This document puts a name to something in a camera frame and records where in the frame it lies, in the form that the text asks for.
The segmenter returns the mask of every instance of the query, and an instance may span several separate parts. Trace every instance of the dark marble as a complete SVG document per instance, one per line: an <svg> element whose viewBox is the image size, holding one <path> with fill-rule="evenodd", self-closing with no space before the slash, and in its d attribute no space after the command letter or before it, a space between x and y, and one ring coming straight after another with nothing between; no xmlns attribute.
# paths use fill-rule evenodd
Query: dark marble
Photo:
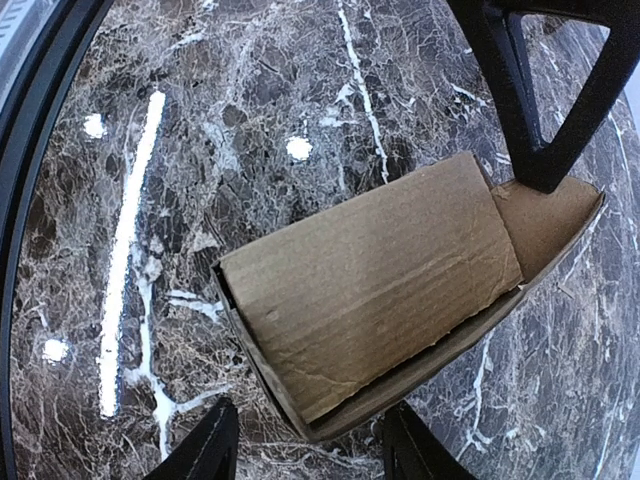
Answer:
<svg viewBox="0 0 640 480"><path fill-rule="evenodd" d="M527 37L553 135L603 37L536 17ZM156 91L166 98L136 234L116 255ZM305 158L295 147L307 144ZM212 264L461 150L494 182L512 176L491 95L442 0L117 1L58 119L23 242L11 350L21 477L139 478L226 394L240 415L238 478L381 478L374 423L308 445L273 413L221 316ZM607 193L599 221L517 311L408 397L478 478L629 476L639 153L621 98L574 169ZM106 292L123 261L108 416Z"/></svg>

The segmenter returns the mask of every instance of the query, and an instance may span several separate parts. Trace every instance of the black leg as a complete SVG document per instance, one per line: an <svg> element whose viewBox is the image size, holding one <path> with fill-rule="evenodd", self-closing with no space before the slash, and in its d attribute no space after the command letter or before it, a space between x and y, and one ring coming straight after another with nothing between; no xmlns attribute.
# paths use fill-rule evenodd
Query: black leg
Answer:
<svg viewBox="0 0 640 480"><path fill-rule="evenodd" d="M238 412L221 398L145 480L233 480L238 457Z"/></svg>
<svg viewBox="0 0 640 480"><path fill-rule="evenodd" d="M494 98L516 178L553 192L587 146L640 59L640 2L448 0ZM540 132L521 19L544 13L607 26L609 38L556 138Z"/></svg>
<svg viewBox="0 0 640 480"><path fill-rule="evenodd" d="M387 480L474 480L406 402L385 413L382 428Z"/></svg>

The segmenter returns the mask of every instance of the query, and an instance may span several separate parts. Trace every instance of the white mark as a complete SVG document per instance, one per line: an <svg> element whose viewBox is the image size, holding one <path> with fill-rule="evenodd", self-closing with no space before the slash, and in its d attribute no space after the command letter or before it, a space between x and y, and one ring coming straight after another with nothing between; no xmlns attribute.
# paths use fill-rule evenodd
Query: white mark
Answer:
<svg viewBox="0 0 640 480"><path fill-rule="evenodd" d="M225 134L222 128L210 122L203 122L202 130L216 147L215 168L221 172L224 172L224 170L240 172L242 169L240 162L238 162L236 150L232 147L231 141L225 138L229 134Z"/></svg>
<svg viewBox="0 0 640 480"><path fill-rule="evenodd" d="M373 130L373 140L376 144L376 153L382 159L382 181L384 183L389 183L389 170L387 168L388 157L386 152L384 151L384 148L382 147L380 125L378 124L378 119L373 114L371 97L369 96L367 85L364 82L364 78L362 77L362 72L360 71L360 59L358 58L358 55L353 48L353 37L351 36L351 28L349 27L347 16L344 13L344 5L342 4L342 0L338 0L338 16L340 17L340 21L342 22L344 41L347 44L347 52L349 54L349 59L351 60L351 65L353 66L353 78L357 82L358 88L360 89L360 94L362 95L362 100L364 103L364 111L367 115L369 123L371 124L371 129Z"/></svg>
<svg viewBox="0 0 640 480"><path fill-rule="evenodd" d="M42 350L42 359L49 363L61 362L69 353L69 346L55 338L50 338L44 342Z"/></svg>
<svg viewBox="0 0 640 480"><path fill-rule="evenodd" d="M529 449L529 451L531 452L535 452L538 450L538 447L534 447L531 443L531 441L528 438L525 438L524 440L524 444L527 446L527 448Z"/></svg>
<svg viewBox="0 0 640 480"><path fill-rule="evenodd" d="M533 384L533 394L537 395L540 391L540 375L536 375L535 383Z"/></svg>
<svg viewBox="0 0 640 480"><path fill-rule="evenodd" d="M631 218L627 218L627 222L631 227L631 241L633 242L633 248L638 251L638 227Z"/></svg>
<svg viewBox="0 0 640 480"><path fill-rule="evenodd" d="M84 117L84 131L91 138L102 138L107 134L107 129L102 123L102 115L92 113Z"/></svg>
<svg viewBox="0 0 640 480"><path fill-rule="evenodd" d="M553 67L553 69L556 72L559 72L560 69L558 68L558 65L556 64L556 54L554 52L552 52L551 49L549 47L547 47L544 43L540 42L540 46L545 51L545 53L546 53L545 57L549 60L549 62L551 63L551 66Z"/></svg>
<svg viewBox="0 0 640 480"><path fill-rule="evenodd" d="M332 111L327 109L327 116L322 117L318 124L321 127L339 128L342 125L356 125L358 123L355 120L338 120L338 118L336 116L333 116L332 113Z"/></svg>
<svg viewBox="0 0 640 480"><path fill-rule="evenodd" d="M185 292L183 290L171 290L169 291L170 297L184 298L185 300L195 300L198 296L195 293Z"/></svg>
<svg viewBox="0 0 640 480"><path fill-rule="evenodd" d="M484 171L487 172L487 174L492 177L493 176L493 167L491 166L491 164L489 162L487 162L484 158L480 158L480 163L482 163L482 168L484 168Z"/></svg>
<svg viewBox="0 0 640 480"><path fill-rule="evenodd" d="M218 312L224 309L222 302L208 303L201 300L182 300L179 298L171 298L169 299L169 303L174 307L185 307L196 312L200 312L209 317L215 324L220 323L220 316L218 315Z"/></svg>
<svg viewBox="0 0 640 480"><path fill-rule="evenodd" d="M556 110L553 116L556 118L556 122L558 122L558 125L562 125L564 123L564 115L560 110Z"/></svg>
<svg viewBox="0 0 640 480"><path fill-rule="evenodd" d="M197 230L195 238L193 239L193 244L191 245L189 251L195 253L204 250L205 248L219 246L220 245L218 244L218 241L211 233Z"/></svg>
<svg viewBox="0 0 640 480"><path fill-rule="evenodd" d="M144 273L150 282L155 282L162 273L162 262L156 257L149 257L144 267Z"/></svg>
<svg viewBox="0 0 640 480"><path fill-rule="evenodd" d="M587 231L584 234L584 240L583 240L584 245L582 246L582 248L578 251L578 253L574 257L573 263L571 264L571 267L569 268L569 271L564 276L563 283L565 283L569 279L569 277L571 277L571 275L573 274L573 272L576 269L576 267L580 264L580 260L582 259L582 256L585 254L587 249L591 247L591 240L593 238L593 232L595 231L596 226L600 222L600 218L602 217L602 215L604 214L604 212L606 210L607 210L607 205L602 207L602 209L596 215L596 218L593 219L593 223L591 223L591 225L589 225L589 228L587 229Z"/></svg>
<svg viewBox="0 0 640 480"><path fill-rule="evenodd" d="M505 433L504 436L507 437L509 440L513 440L514 438L516 438L516 435L518 435L519 432L520 432L519 427L512 428L507 433Z"/></svg>
<svg viewBox="0 0 640 480"><path fill-rule="evenodd" d="M40 317L40 323L42 324L42 328L48 329L49 319L47 318L47 313L45 312L45 308L46 308L46 305L43 303L40 303L39 305L36 305L35 307L27 310L27 312L25 313L36 312Z"/></svg>
<svg viewBox="0 0 640 480"><path fill-rule="evenodd" d="M462 95L464 95L465 97L473 100L474 102L478 102L478 105L480 105L481 107L486 107L487 106L487 102L485 102L483 99L481 99L480 97L474 95L473 93L471 93L469 90L466 90L462 87L459 87L455 84L451 84L451 86L453 87L453 90L457 93L461 93Z"/></svg>
<svg viewBox="0 0 640 480"><path fill-rule="evenodd" d="M118 411L118 369L120 349L120 318L123 309L123 294L129 272L129 250L135 239L136 217L140 209L140 192L144 182L147 164L162 119L165 94L155 92L149 98L147 121L142 138L138 143L136 158L131 175L126 180L122 209L116 227L115 244L111 251L111 265L107 282L107 293L102 317L100 339L100 412L112 417Z"/></svg>
<svg viewBox="0 0 640 480"><path fill-rule="evenodd" d="M534 425L534 428L535 428L536 430L538 430L538 433L540 434L540 436L541 436L542 438L545 438L545 437L547 436L547 431L546 431L544 428L542 428L541 426L539 426L539 425Z"/></svg>
<svg viewBox="0 0 640 480"><path fill-rule="evenodd" d="M216 8L218 8L219 3L214 2L214 0L203 0L202 9L207 12L213 12Z"/></svg>
<svg viewBox="0 0 640 480"><path fill-rule="evenodd" d="M620 145L620 150L622 151L622 169L627 175L629 186L632 186L633 182L631 181L631 172L629 170L629 159L627 158L627 150L624 148L624 142L622 141L622 135L624 135L624 132L620 130L620 128L618 127L618 123L615 121L615 119L613 118L613 114L611 113L609 113L609 120L611 120L611 123L613 123L613 128L616 129L616 137L618 138L618 144ZM630 192L631 197L633 198L633 188L630 189Z"/></svg>
<svg viewBox="0 0 640 480"><path fill-rule="evenodd" d="M569 297L571 300L575 300L576 299L576 294L573 293L573 290L571 290L566 285L563 285L563 284L559 283L558 284L558 290L560 290L561 292L565 293L567 295L567 297Z"/></svg>
<svg viewBox="0 0 640 480"><path fill-rule="evenodd" d="M609 426L607 427L607 434L604 437L604 445L602 445L602 451L600 452L600 459L598 460L598 465L596 465L596 473L593 475L593 479L597 480L600 477L600 473L602 472L602 467L604 466L604 460L607 454L607 448L609 447L609 437L611 436L611 427L613 427L614 413L616 408L618 408L618 402L620 401L620 392L622 391L622 386L618 388L618 395L616 397L616 401L613 404L613 408L607 414L607 416L611 417L611 421L609 422Z"/></svg>
<svg viewBox="0 0 640 480"><path fill-rule="evenodd" d="M198 43L204 40L204 32L190 33L169 47L169 51L178 50L191 43Z"/></svg>
<svg viewBox="0 0 640 480"><path fill-rule="evenodd" d="M511 157L504 153L496 153L496 160L503 165L511 165Z"/></svg>
<svg viewBox="0 0 640 480"><path fill-rule="evenodd" d="M487 366L487 359L489 358L489 345L491 344L491 339L493 338L493 331L491 331L486 340L484 341L484 345L482 348L482 360L480 362L480 367L478 368L478 373L476 374L476 378L473 381L473 390L475 393L475 408L476 413L473 420L473 425L466 432L467 443L464 444L458 455L456 456L456 460L460 460L464 452L469 448L470 445L476 447L481 453L485 453L487 450L484 448L484 445L489 445L492 441L491 438L487 438L480 432L480 415L482 413L482 381L484 379L484 371Z"/></svg>
<svg viewBox="0 0 640 480"><path fill-rule="evenodd" d="M336 101L333 103L344 103L345 105L348 105L349 107L351 107L351 109L353 110L355 107L353 106L353 103L351 103L351 100L349 100L349 97L354 93L356 92L353 91L353 88L351 88L351 85L349 85L348 83L345 83L340 89L340 91L338 92Z"/></svg>
<svg viewBox="0 0 640 480"><path fill-rule="evenodd" d="M347 185L344 182L344 165L338 160L338 186L340 190L345 192L347 190Z"/></svg>
<svg viewBox="0 0 640 480"><path fill-rule="evenodd" d="M453 415L456 418L460 419L460 418L462 418L462 416L464 414L466 414L469 410L471 410L475 405L476 405L475 400L467 403L466 405L465 404L460 405L453 411Z"/></svg>
<svg viewBox="0 0 640 480"><path fill-rule="evenodd" d="M162 245L162 241L160 240L160 238L158 238L157 235L154 235L153 238L151 239L151 243L149 244L149 249L152 252L157 253L158 255L164 252L164 245Z"/></svg>
<svg viewBox="0 0 640 480"><path fill-rule="evenodd" d="M149 260L147 260L147 266L144 270L149 270ZM204 401L214 395L219 395L229 391L230 386L228 384L222 385L214 390L209 390L201 393L200 395L192 398L184 403L174 402L166 393L166 385L160 380L153 372L152 361L152 347L151 347L151 300L153 298L153 283L141 276L138 278L136 285L138 287L138 293L142 297L142 303L144 305L144 319L140 322L140 350L142 352L142 359L140 365L134 370L126 370L124 372L124 379L129 385L136 385L142 380L146 379L151 385L151 391L156 401L156 408L153 411L153 418L158 423L160 429L158 447L160 448L160 456L162 460L166 459L171 453L171 446L169 442L169 427L171 421L176 413L184 413L199 407ZM184 296L191 297L193 294L189 292L180 292L174 290L173 292L179 292Z"/></svg>
<svg viewBox="0 0 640 480"><path fill-rule="evenodd" d="M489 373L493 373L493 360L491 360L490 356L487 356L487 364L485 365L485 369Z"/></svg>
<svg viewBox="0 0 640 480"><path fill-rule="evenodd" d="M311 150L313 150L313 145L306 138L291 137L287 142L287 153L299 162L309 160Z"/></svg>

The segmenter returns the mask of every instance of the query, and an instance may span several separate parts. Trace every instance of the corrugated cardboard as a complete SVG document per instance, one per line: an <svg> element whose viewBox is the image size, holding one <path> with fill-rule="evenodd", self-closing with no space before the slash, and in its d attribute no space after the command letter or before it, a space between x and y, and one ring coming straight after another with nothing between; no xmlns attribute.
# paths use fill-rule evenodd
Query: corrugated cardboard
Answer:
<svg viewBox="0 0 640 480"><path fill-rule="evenodd" d="M221 265L238 311L308 423L522 280L471 155L291 225Z"/></svg>
<svg viewBox="0 0 640 480"><path fill-rule="evenodd" d="M289 229L297 227L295 235L289 236L291 235L287 233L289 229L285 229L255 242L256 244L267 242L262 246L248 248L242 255L232 254L222 260L222 268L217 268L217 273L220 287L225 294L223 301L232 324L265 389L301 435L315 441L343 433L396 403L413 388L433 376L440 368L473 346L526 296L531 285L539 281L566 255L594 218L603 201L603 196L593 187L576 179L565 180L556 193L549 196L533 192L515 182L495 187L491 193L495 200L493 206L493 202L487 202L487 198L490 200L488 188L482 182L481 172L472 157L468 154L457 156L440 162L434 167L421 169L389 186L381 187L316 216L321 217L320 220L322 220L323 215L329 215L323 221L318 220L316 223L313 220L315 217L312 217L289 227ZM362 212L370 212L369 208L372 206L376 208L371 211L377 213L369 213L369 218L363 219ZM492 210L500 212L504 225L499 217L491 213ZM430 214L435 212L438 213L431 217ZM395 223L400 225L398 230L386 231L381 229L378 223L384 223L382 218L385 215L405 218ZM428 221L429 228L425 228L425 219L428 218L431 218ZM473 228L468 230L466 236L460 235L460 231L464 230L459 230L461 225L466 224L465 219L476 220L471 222ZM376 227L367 231L368 224ZM509 237L503 235L505 227ZM331 237L328 243L319 242L317 238L327 238L328 233L318 232L318 229L328 230L329 233L347 229L351 232L360 232L361 237L356 236L358 240L355 244L353 239L343 241L339 235L337 238ZM425 239L434 235L433 230L449 232L448 237L435 234L436 238L442 239L442 242L438 241L438 245L442 245L443 250L425 242ZM279 239L276 238L278 241L270 244L268 239L278 234L280 234ZM468 271L464 273L458 271L453 276L453 281L446 275L440 276L448 269L425 277L421 277L423 271L415 277L411 277L410 274L408 277L403 276L407 271L415 271L421 259L423 261L426 259L427 263L433 262L433 257L429 255L436 255L437 258L461 255L460 245L464 245L463 253L472 252L472 258L468 262L473 266L470 269L471 274ZM265 254L267 247L268 250L273 250L268 255ZM496 299L498 292L505 291L503 287L512 288L520 278L519 269L514 268L512 262L513 247L529 284L522 289L512 289ZM372 249L375 256L369 255ZM335 255L332 253L335 250L343 253L337 257L340 261L326 260L327 256ZM309 251L313 252L310 255L317 259L315 263L310 261L309 257L298 258L297 256L304 252L309 255ZM274 255L271 260L266 259L271 255ZM354 267L360 264L354 264L353 258L360 258L365 266L359 269ZM380 261L387 268L378 268ZM285 273L296 270L301 264L307 267L303 269L305 272L301 274L302 276L298 277L299 282L291 282L291 279L283 275L283 270ZM432 265L438 265L437 259ZM451 268L455 269L456 265L453 262ZM482 265L478 271L486 270L480 277L474 276L473 273L478 265ZM362 277L355 277L355 279L353 276L349 277L353 275L350 272L353 272L354 268ZM259 273L264 269L275 269L275 273L272 272L273 276L269 279L268 275ZM324 286L316 286L317 291L310 292L304 287L314 284L316 281L314 275L324 275L326 276L324 278L330 280L321 282ZM394 289L395 285L391 284L388 285L390 288L385 289L384 282L371 281L368 278L370 275L386 276L387 280L391 279L391 283L394 280L398 281L399 278L398 287ZM351 281L342 281L343 278L350 278ZM423 279L434 281L434 278L437 284L435 287L431 284L427 285L428 280L422 282ZM349 328L335 328L335 334L331 335L333 329L329 327L332 325L335 327L338 324L326 323L327 319L330 321L348 319L349 314L354 310L349 308L350 306L357 304L355 310L358 310L363 303L365 305L367 303L358 303L358 299L362 298L363 290L354 288L352 285L354 282L366 284L364 293L369 293L367 298L373 299L370 301L375 302L375 299L380 297L386 298L379 308L370 311L372 316L380 322L374 325L376 327L381 325L384 335L376 336L375 330L372 333L371 324L368 324L364 317L359 319L360 323L356 323L358 328L353 328L353 324L346 322ZM489 290L495 288L495 291L487 294L486 290L483 290L486 285L490 286ZM420 295L420 288L427 291L429 288L435 289L437 294ZM476 292L481 290L484 293L469 295L468 290ZM392 291L395 296L389 295L389 291ZM291 302L294 307L288 306L282 309L280 303L270 302L272 298ZM327 306L326 302L329 302L332 308L323 309ZM398 303L405 304L404 309L397 307ZM311 305L308 311L304 308L307 304ZM452 312L454 316L439 317L437 324L434 325L434 322L430 321L433 317L425 314L428 310L424 307L435 305L437 310L442 304L446 305L442 311ZM488 308L474 315L487 306ZM393 322L387 323L384 318L376 316L381 311L394 311L394 308L398 310L395 310L396 318L392 319ZM278 317L274 317L273 314L270 316L273 311L278 311ZM458 313L466 311L469 312L466 316L473 316L456 327L460 319L453 320L453 318ZM309 318L320 318L321 325L313 325L311 329L305 329L304 321L305 319L308 321ZM257 322L259 334L254 327L256 319L259 319ZM269 329L274 325L275 328L271 333ZM435 345L429 346L433 343L431 340L420 345L420 340L430 338L433 332L435 332L434 337L439 337L449 330L451 333ZM377 344L379 352L369 351L366 356L359 357L361 348L366 349L369 339L375 337L380 340L385 336L388 337L389 343ZM405 348L406 344L410 344L411 348ZM284 356L272 355L274 345L278 348L285 346ZM357 346L353 350L356 360L347 361L347 363L351 362L351 366L360 364L363 358L373 359L370 362L372 366L383 365L385 368L388 367L388 371L385 373L380 372L380 368L374 369L375 373L370 375L372 378L369 382L359 380L358 388L354 389L355 392L338 403L336 399L339 396L333 393L335 384L331 381L327 383L325 379L320 378L317 383L325 387L316 389L314 395L317 395L316 401L320 402L322 407L314 410L312 406L309 410L308 406L311 403L307 403L300 408L300 398L309 399L309 401L313 399L311 396L300 397L300 390L296 390L295 385L292 388L291 383L287 384L284 381L282 371L278 370L281 369L281 365L291 367L290 370L295 373L296 370L300 370L301 364L304 369L308 369L311 364L307 358L313 358L316 362L313 368L322 369L327 365L336 368L340 363L334 361L336 358L334 353L339 352L344 355L345 352L349 352L350 345ZM388 355L389 352L394 353L395 356ZM390 357L394 360L386 362L385 360ZM401 363L393 365L401 357L404 357L404 361L400 360ZM287 361L278 364L277 361L282 358ZM362 369L354 371L359 374L363 371L368 372ZM303 372L298 378L302 378L302 383L305 385L313 387L313 382L304 381L309 378L309 375L306 370ZM349 378L339 378L339 380L338 383L342 385L348 383ZM348 390L341 390L341 394L344 395L346 391ZM332 403L335 405L327 410L328 405ZM324 414L317 417L318 411Z"/></svg>

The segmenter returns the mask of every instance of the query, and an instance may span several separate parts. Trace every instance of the cardboard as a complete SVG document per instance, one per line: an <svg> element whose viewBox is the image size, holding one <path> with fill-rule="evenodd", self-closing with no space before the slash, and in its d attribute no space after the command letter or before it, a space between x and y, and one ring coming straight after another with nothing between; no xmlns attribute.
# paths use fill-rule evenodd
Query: cardboard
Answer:
<svg viewBox="0 0 640 480"><path fill-rule="evenodd" d="M254 242L216 272L265 390L302 436L324 440L473 346L602 201L576 179L549 196L515 182L490 193L463 154Z"/></svg>

